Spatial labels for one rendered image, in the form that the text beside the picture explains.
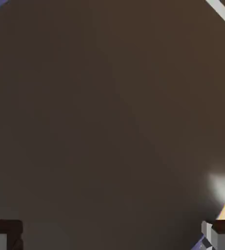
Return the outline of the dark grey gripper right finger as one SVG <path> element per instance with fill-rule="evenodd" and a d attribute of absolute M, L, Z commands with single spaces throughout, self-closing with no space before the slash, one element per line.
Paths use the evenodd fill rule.
<path fill-rule="evenodd" d="M 202 221 L 201 250 L 225 250 L 225 220 Z"/>

